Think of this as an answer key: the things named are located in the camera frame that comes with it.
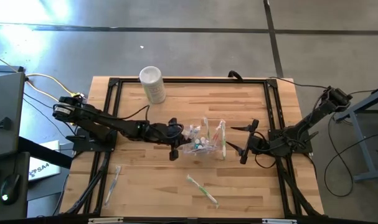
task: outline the concrete floor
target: concrete floor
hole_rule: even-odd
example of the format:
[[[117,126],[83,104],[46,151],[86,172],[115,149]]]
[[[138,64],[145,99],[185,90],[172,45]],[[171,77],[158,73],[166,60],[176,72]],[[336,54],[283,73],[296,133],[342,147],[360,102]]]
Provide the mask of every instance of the concrete floor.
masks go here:
[[[378,30],[378,0],[269,0],[276,29]],[[79,0],[0,1],[0,22],[68,24],[106,27],[205,27],[267,29],[262,0]],[[378,88],[378,35],[277,34],[284,77],[298,83],[331,85],[349,93]],[[269,34],[57,32],[32,31],[23,26],[0,30],[0,57],[27,73],[53,75],[73,91],[87,94],[92,76],[138,75],[155,65],[165,76],[222,76],[236,70],[244,77],[275,76]],[[43,78],[38,88],[54,96],[63,89]],[[53,101],[27,86],[26,92],[48,105]],[[319,89],[297,88],[302,114],[311,111]],[[353,102],[366,97],[355,96]],[[51,110],[37,105],[46,115]],[[336,218],[378,222],[378,180],[356,183],[350,196],[337,198],[326,190],[323,171],[334,151],[327,137],[327,121],[312,128],[314,162],[324,211]],[[69,131],[58,124],[63,133]],[[352,127],[334,124],[333,138],[342,150],[356,142]],[[24,103],[21,136],[35,142],[67,142],[37,111]],[[367,171],[360,149],[344,154],[353,174]],[[338,194],[349,187],[344,166],[333,162],[328,183]],[[49,215],[34,207],[29,216]]]

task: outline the black mouse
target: black mouse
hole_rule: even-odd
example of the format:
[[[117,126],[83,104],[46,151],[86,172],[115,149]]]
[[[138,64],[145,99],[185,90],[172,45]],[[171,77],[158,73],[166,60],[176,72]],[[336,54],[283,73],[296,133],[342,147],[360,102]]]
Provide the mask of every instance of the black mouse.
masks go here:
[[[20,175],[11,174],[7,176],[1,187],[1,202],[5,205],[11,205],[19,198]]]

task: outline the butcher block tabletop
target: butcher block tabletop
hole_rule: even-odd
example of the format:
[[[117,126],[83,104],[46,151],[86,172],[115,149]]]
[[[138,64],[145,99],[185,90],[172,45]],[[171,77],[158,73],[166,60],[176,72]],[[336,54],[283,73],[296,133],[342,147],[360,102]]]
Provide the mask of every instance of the butcher block tabletop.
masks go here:
[[[90,88],[88,103],[101,110],[109,78],[94,77]],[[281,80],[277,82],[285,124],[290,126],[301,119],[295,87]],[[151,123],[168,123],[171,118],[177,118],[178,123],[188,127],[190,124],[201,125],[203,118],[207,117],[210,129],[214,130],[224,119],[226,140],[244,147],[248,133],[230,127],[246,126],[253,119],[258,119],[257,131],[268,136],[267,107],[260,84],[165,83],[165,88],[165,102],[150,106],[148,119]],[[111,97],[110,114],[115,94],[116,90]],[[275,109],[272,90],[270,94]],[[118,117],[131,115],[147,104],[149,101],[140,83],[124,83]],[[143,120],[144,111],[131,119]],[[111,154],[104,200],[116,166],[121,166],[121,172],[110,204],[103,206],[101,216],[284,217],[275,166],[261,168],[255,163],[254,155],[249,155],[247,164],[242,165],[239,155],[230,146],[227,146],[225,160],[219,151],[196,156],[179,151],[179,158],[169,161],[169,152],[169,146],[132,142],[119,134],[115,151]],[[67,211],[88,185],[93,155],[93,152],[84,152],[73,160],[60,212]],[[312,206],[323,213],[312,164],[302,154],[294,154],[292,159],[298,187]],[[270,166],[274,159],[259,155],[257,161],[263,166]],[[186,180],[188,174],[219,202],[219,208]],[[91,209],[96,204],[98,186],[93,192]],[[290,208],[294,211],[289,190],[288,195]]]

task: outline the computer mouse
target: computer mouse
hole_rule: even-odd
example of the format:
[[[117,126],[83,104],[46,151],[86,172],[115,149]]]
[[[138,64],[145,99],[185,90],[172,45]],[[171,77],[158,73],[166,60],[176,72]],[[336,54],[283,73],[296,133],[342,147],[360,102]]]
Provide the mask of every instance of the computer mouse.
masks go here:
[[[19,198],[20,175],[11,174],[7,176],[1,186],[1,202],[11,205]]]

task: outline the white paper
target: white paper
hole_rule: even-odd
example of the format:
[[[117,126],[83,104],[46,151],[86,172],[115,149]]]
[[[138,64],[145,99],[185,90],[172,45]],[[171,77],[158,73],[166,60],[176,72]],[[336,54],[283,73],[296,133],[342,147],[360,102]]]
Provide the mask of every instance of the white paper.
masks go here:
[[[51,150],[60,150],[59,140],[40,144]],[[31,157],[29,159],[28,181],[49,177],[60,173],[60,167],[49,162]]]

